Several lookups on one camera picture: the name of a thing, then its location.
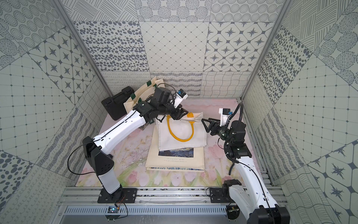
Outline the starry night canvas tote bag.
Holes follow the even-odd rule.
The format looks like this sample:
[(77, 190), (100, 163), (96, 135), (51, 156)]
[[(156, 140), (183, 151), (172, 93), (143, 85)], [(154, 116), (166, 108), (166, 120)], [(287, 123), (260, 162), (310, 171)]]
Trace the starry night canvas tote bag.
[(159, 151), (158, 145), (159, 136), (157, 128), (155, 127), (145, 164), (147, 170), (204, 171), (203, 147)]

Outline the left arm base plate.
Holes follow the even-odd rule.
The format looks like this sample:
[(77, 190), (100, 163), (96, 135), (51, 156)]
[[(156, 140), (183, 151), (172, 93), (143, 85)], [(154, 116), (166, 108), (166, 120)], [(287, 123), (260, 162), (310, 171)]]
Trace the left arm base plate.
[(137, 192), (137, 188), (119, 188), (114, 193), (109, 194), (105, 189), (101, 189), (98, 203), (135, 203)]

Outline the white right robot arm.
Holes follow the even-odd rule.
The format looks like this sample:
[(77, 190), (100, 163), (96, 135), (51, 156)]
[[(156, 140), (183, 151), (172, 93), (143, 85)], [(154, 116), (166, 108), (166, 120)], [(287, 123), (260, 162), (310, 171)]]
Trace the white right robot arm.
[(239, 120), (233, 121), (230, 128), (221, 125), (218, 119), (202, 119), (201, 122), (207, 133), (224, 140), (225, 155), (244, 181), (225, 181), (223, 196), (236, 203), (248, 224), (290, 223), (288, 210), (279, 206), (257, 172), (252, 154), (244, 140), (246, 125)]

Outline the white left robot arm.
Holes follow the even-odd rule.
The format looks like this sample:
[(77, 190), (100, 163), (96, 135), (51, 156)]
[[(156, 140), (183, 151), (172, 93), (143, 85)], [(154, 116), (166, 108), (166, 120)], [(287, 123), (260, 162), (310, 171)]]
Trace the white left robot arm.
[(87, 136), (83, 140), (85, 158), (107, 193), (113, 195), (121, 188), (114, 173), (114, 161), (110, 157), (114, 147), (159, 115), (170, 115), (174, 120), (187, 115), (188, 111), (181, 105), (187, 97), (187, 93), (182, 89), (173, 95), (169, 89), (157, 87), (152, 97), (137, 103), (117, 124), (93, 139)]

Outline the yellow handled white bag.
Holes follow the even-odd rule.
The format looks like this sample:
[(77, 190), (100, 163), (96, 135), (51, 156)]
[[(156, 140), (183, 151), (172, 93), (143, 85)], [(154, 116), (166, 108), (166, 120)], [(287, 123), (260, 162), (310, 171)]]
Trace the yellow handled white bag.
[(204, 147), (207, 132), (201, 122), (204, 113), (188, 113), (179, 120), (166, 115), (156, 121), (159, 151)]

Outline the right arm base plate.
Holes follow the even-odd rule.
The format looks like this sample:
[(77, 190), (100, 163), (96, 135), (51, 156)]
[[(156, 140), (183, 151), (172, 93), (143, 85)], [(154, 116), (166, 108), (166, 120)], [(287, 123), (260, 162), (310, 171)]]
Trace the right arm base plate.
[(224, 196), (221, 188), (209, 188), (208, 196), (211, 203), (233, 203), (233, 200)]

